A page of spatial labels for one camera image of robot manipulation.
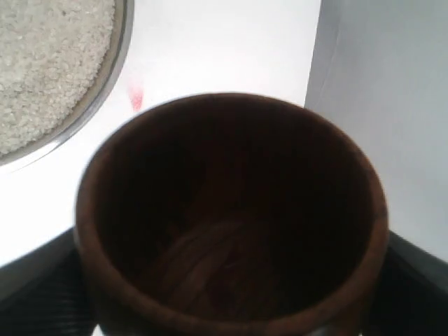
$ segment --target bowl rim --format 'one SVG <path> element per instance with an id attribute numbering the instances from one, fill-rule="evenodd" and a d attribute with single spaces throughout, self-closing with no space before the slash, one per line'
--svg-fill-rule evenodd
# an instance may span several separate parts
<path id="1" fill-rule="evenodd" d="M 125 63 L 134 21 L 134 0 L 115 0 L 111 45 L 84 96 L 73 111 L 48 134 L 0 157 L 0 174 L 22 169 L 53 152 L 98 112 L 115 86 Z"/>
<path id="2" fill-rule="evenodd" d="M 275 104 L 286 104 L 289 108 L 293 107 L 301 113 L 306 113 L 317 123 L 325 124 L 329 127 L 334 136 L 340 138 L 346 144 L 347 149 L 351 151 L 358 164 L 366 172 L 369 192 L 372 195 L 371 207 L 374 216 L 372 217 L 372 231 L 364 255 L 358 263 L 357 268 L 346 278 L 342 285 L 329 294 L 329 296 L 322 299 L 322 301 L 317 302 L 309 308 L 267 321 L 255 320 L 249 322 L 212 321 L 184 314 L 158 303 L 151 297 L 142 295 L 113 266 L 102 248 L 91 215 L 95 207 L 95 181 L 102 166 L 102 159 L 111 155 L 110 148 L 119 142 L 121 136 L 129 134 L 141 123 L 150 123 L 155 115 L 165 113 L 167 109 L 169 110 L 178 105 L 188 104 L 195 100 L 213 99 L 214 97 L 228 99 L 265 99 Z M 113 134 L 94 155 L 80 183 L 76 203 L 75 236 L 76 246 L 80 253 L 87 277 L 94 277 L 95 281 L 98 281 L 107 293 L 113 293 L 114 298 L 119 302 L 126 304 L 138 315 L 149 321 L 158 323 L 163 328 L 180 333 L 191 333 L 192 335 L 203 336 L 285 336 L 306 334 L 320 328 L 349 305 L 354 304 L 361 298 L 364 298 L 364 295 L 369 294 L 369 290 L 372 289 L 379 275 L 386 254 L 389 228 L 386 199 L 379 177 L 360 148 L 342 130 L 306 108 L 270 97 L 229 92 L 199 94 L 161 104 L 137 116 Z"/>

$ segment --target wooden bowl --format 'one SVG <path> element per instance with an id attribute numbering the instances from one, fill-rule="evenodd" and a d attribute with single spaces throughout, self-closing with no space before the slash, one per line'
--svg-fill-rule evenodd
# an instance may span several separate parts
<path id="1" fill-rule="evenodd" d="M 76 239 L 110 335 L 356 335 L 386 251 L 359 148 L 286 102 L 206 94 L 118 130 Z"/>

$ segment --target black surface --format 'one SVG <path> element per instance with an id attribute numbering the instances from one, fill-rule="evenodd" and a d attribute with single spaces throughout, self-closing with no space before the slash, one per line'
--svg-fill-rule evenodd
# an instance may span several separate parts
<path id="1" fill-rule="evenodd" d="M 392 234 L 365 335 L 448 335 L 447 275 L 447 264 Z M 94 326 L 75 251 L 0 304 L 0 336 L 91 336 Z"/>

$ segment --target red stain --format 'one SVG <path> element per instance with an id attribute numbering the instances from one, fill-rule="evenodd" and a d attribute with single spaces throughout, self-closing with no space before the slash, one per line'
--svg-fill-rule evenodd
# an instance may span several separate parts
<path id="1" fill-rule="evenodd" d="M 143 89 L 141 87 L 129 86 L 127 89 L 134 112 L 139 112 L 143 103 Z"/>

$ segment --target metal bowl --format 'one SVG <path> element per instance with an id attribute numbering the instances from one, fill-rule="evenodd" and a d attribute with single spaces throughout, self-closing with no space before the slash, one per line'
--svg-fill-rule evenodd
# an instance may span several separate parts
<path id="1" fill-rule="evenodd" d="M 51 133 L 0 158 L 0 174 L 13 172 L 44 157 L 80 130 L 99 110 L 112 91 L 129 48 L 134 0 L 115 0 L 111 46 L 104 56 L 94 83 L 72 113 Z"/>

